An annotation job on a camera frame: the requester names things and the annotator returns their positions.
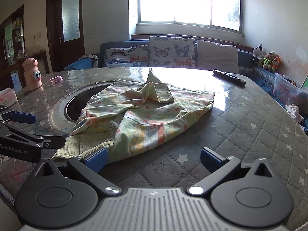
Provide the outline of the green patterned child garment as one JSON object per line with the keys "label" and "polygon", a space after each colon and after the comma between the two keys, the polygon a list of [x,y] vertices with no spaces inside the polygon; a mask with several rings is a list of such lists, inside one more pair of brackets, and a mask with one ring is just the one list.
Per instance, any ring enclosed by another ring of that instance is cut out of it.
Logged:
{"label": "green patterned child garment", "polygon": [[53,160],[86,157],[99,148],[108,163],[128,159],[175,138],[211,110],[214,92],[180,89],[149,72],[145,83],[118,79],[93,95]]}

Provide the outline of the tissue pack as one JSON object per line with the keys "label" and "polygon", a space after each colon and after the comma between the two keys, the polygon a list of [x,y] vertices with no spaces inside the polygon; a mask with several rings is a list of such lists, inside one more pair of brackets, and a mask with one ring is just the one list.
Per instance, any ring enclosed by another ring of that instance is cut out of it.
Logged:
{"label": "tissue pack", "polygon": [[18,101],[16,93],[12,88],[0,91],[0,105],[10,107]]}

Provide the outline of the round induction cooktop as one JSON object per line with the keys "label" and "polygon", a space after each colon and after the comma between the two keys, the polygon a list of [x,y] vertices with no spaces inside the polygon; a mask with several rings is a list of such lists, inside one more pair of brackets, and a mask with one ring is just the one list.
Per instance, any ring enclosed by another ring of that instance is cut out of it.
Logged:
{"label": "round induction cooktop", "polygon": [[73,130],[81,110],[86,107],[91,97],[106,89],[113,82],[106,81],[87,84],[74,89],[64,96],[53,106],[48,114],[51,128],[63,135],[69,134]]}

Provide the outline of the pink cartoon water bottle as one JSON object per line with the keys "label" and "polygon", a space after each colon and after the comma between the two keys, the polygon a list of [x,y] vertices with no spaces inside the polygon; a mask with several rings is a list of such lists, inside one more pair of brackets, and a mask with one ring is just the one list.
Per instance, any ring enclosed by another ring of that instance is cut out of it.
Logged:
{"label": "pink cartoon water bottle", "polygon": [[42,85],[41,73],[38,69],[37,59],[30,57],[23,62],[24,78],[29,91],[33,91]]}

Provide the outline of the small pink hair clip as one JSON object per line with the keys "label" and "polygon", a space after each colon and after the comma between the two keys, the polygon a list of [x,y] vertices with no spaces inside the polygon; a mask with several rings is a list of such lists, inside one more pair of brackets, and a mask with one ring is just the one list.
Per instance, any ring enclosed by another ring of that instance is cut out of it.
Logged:
{"label": "small pink hair clip", "polygon": [[62,76],[56,76],[50,79],[50,83],[51,84],[56,84],[58,82],[63,81],[63,77]]}

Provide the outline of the dark wooden cabinet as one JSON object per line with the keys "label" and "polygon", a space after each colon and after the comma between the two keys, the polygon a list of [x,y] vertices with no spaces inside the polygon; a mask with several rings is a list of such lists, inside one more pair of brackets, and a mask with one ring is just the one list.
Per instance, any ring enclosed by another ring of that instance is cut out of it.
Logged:
{"label": "dark wooden cabinet", "polygon": [[38,60],[42,75],[50,72],[46,50],[37,45],[29,51],[26,48],[23,11],[24,6],[19,7],[1,23],[1,90],[18,91],[26,86],[23,61],[28,57]]}

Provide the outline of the black remote control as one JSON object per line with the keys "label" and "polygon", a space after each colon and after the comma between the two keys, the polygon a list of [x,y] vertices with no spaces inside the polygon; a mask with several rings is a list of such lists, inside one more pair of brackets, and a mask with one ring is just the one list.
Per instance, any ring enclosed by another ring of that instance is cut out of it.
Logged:
{"label": "black remote control", "polygon": [[238,85],[240,87],[244,87],[246,85],[246,81],[245,80],[242,80],[234,75],[231,75],[231,74],[228,74],[228,73],[225,73],[223,71],[220,71],[220,70],[213,70],[213,75],[222,79],[222,80],[225,80],[225,81],[228,81],[230,83],[233,83],[235,85]]}

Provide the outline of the blue blanket on sofa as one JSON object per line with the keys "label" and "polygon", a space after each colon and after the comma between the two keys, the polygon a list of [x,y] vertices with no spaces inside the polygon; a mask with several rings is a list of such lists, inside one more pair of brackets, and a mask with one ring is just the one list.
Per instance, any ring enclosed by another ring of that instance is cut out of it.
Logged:
{"label": "blue blanket on sofa", "polygon": [[80,69],[91,69],[98,67],[98,56],[95,54],[82,55],[77,61],[69,64],[64,70],[80,70]]}

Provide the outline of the clear plastic toy bin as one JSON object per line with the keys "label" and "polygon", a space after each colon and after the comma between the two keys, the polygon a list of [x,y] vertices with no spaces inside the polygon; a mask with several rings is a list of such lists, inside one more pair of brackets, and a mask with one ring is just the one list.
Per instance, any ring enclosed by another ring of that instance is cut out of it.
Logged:
{"label": "clear plastic toy bin", "polygon": [[307,91],[296,87],[278,73],[275,73],[273,94],[280,99],[284,105],[295,104],[300,108],[304,108],[307,103]]}

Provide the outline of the plain beige cushion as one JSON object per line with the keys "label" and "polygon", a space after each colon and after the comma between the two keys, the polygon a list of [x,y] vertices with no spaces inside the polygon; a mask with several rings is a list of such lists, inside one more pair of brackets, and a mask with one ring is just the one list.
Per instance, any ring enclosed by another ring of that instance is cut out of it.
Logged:
{"label": "plain beige cushion", "polygon": [[238,74],[238,48],[233,45],[197,40],[197,68],[202,70],[218,69]]}

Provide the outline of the blue sofa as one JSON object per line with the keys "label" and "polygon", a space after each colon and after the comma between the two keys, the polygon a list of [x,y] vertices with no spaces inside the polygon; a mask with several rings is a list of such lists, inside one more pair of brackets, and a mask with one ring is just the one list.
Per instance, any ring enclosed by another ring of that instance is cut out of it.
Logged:
{"label": "blue sofa", "polygon": [[[137,39],[128,41],[117,41],[102,43],[100,45],[100,53],[95,53],[98,56],[98,68],[103,67],[103,59],[106,49],[112,47],[129,48],[136,45],[149,45],[148,39]],[[263,70],[261,67],[257,67],[252,62],[253,54],[245,51],[246,49],[252,49],[243,45],[238,46],[238,65],[240,74],[246,75],[248,77],[256,77],[257,79],[275,79],[275,74],[270,71]]]}

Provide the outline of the orange plush toy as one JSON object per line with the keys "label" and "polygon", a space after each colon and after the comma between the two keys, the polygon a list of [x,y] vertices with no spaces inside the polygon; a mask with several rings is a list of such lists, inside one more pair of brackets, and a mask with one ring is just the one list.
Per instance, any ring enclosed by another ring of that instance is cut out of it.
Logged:
{"label": "orange plush toy", "polygon": [[277,70],[277,68],[278,68],[278,66],[279,66],[279,64],[280,64],[280,62],[281,62],[281,58],[280,58],[279,55],[277,55],[277,56],[274,58],[274,60],[273,60],[273,66],[272,66],[272,69],[271,69],[274,73],[276,72],[276,70]]}

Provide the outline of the green vest plush toy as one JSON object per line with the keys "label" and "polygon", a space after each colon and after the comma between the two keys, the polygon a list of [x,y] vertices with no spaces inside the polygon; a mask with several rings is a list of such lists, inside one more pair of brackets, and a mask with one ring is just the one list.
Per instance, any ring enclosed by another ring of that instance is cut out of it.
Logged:
{"label": "green vest plush toy", "polygon": [[273,66],[273,60],[276,58],[277,54],[274,51],[269,52],[264,57],[263,69],[270,71]]}

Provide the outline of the low butterfly pillow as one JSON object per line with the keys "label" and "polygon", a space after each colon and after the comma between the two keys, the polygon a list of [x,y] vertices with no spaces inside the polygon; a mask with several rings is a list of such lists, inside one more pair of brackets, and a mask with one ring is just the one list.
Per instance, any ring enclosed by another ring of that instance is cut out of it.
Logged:
{"label": "low butterfly pillow", "polygon": [[103,67],[147,67],[148,46],[136,45],[129,48],[106,49]]}

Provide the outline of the cow plush toy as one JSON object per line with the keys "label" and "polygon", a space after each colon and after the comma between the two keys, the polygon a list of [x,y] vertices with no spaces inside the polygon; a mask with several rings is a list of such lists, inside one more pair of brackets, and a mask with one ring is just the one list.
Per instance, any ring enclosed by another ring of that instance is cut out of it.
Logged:
{"label": "cow plush toy", "polygon": [[257,64],[259,62],[259,58],[262,57],[262,53],[263,53],[263,46],[262,46],[262,44],[257,45],[253,49],[253,56],[252,56],[253,64]]}

